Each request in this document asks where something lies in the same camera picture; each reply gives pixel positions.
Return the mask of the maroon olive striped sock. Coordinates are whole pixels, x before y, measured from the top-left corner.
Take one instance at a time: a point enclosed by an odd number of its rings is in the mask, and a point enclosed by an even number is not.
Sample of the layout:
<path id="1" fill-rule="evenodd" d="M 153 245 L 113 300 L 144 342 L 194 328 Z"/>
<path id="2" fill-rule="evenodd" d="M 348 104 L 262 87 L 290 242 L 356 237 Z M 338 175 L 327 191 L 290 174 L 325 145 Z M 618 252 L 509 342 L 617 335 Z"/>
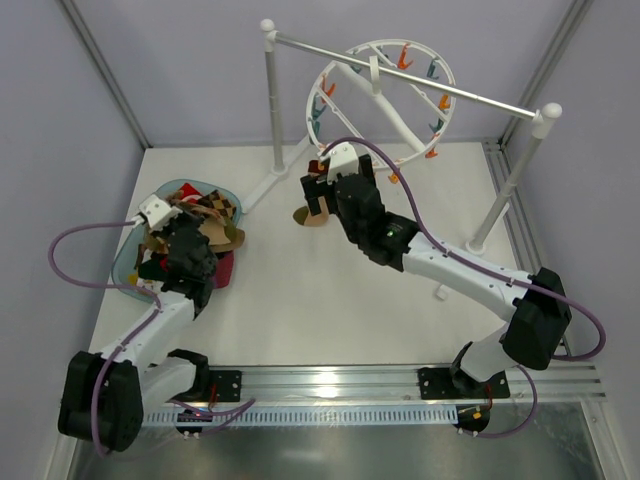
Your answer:
<path id="1" fill-rule="evenodd" d="M 321 227 L 329 219 L 329 209 L 324 196 L 318 195 L 312 201 L 314 210 L 310 208 L 308 193 L 317 193 L 318 182 L 326 182 L 328 166 L 319 159 L 311 160 L 308 164 L 307 174 L 300 179 L 303 188 L 305 204 L 297 208 L 292 214 L 293 220 L 304 227 Z"/>

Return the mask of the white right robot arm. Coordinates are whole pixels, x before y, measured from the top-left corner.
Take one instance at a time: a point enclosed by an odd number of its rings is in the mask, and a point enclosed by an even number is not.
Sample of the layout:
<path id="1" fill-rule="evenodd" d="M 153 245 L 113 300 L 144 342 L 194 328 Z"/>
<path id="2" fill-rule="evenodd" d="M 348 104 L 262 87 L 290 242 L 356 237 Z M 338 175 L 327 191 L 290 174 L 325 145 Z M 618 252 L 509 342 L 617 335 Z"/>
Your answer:
<path id="1" fill-rule="evenodd" d="M 372 262 L 435 280 L 504 321 L 484 339 L 468 342 L 452 362 L 448 376 L 461 396 L 481 394 L 507 368 L 549 366 L 571 320 L 555 272 L 542 268 L 529 275 L 474 263 L 466 252 L 428 240 L 416 221 L 385 209 L 367 155 L 348 175 L 329 171 L 327 161 L 312 160 L 300 180 L 310 215 L 335 215 L 347 239 Z"/>

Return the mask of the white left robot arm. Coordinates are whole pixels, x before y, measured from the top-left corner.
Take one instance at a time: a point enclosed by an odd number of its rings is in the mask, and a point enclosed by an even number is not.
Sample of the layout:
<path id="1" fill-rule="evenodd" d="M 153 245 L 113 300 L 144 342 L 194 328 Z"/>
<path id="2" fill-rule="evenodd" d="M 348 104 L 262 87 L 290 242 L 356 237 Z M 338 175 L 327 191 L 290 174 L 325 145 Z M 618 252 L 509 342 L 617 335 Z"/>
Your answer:
<path id="1" fill-rule="evenodd" d="M 176 349 L 159 364 L 153 362 L 198 318 L 214 290 L 217 257 L 199 224 L 181 214 L 160 230 L 168 246 L 166 277 L 160 292 L 150 295 L 150 309 L 113 343 L 97 353 L 80 351 L 68 364 L 58 431 L 92 442 L 100 455 L 128 449 L 145 414 L 174 398 L 197 398 L 207 389 L 206 356 Z"/>

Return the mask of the beige patchwork argyle sock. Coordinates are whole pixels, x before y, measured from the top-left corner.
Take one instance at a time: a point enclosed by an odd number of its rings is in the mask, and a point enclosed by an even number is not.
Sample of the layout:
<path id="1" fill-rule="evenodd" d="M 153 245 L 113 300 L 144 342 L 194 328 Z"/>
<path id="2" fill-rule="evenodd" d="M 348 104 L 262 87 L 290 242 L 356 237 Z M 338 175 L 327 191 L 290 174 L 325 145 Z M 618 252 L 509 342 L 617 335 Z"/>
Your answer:
<path id="1" fill-rule="evenodd" d="M 243 246 L 245 231 L 237 228 L 229 219 L 207 217 L 199 231 L 209 239 L 209 247 L 214 253 L 227 253 Z"/>

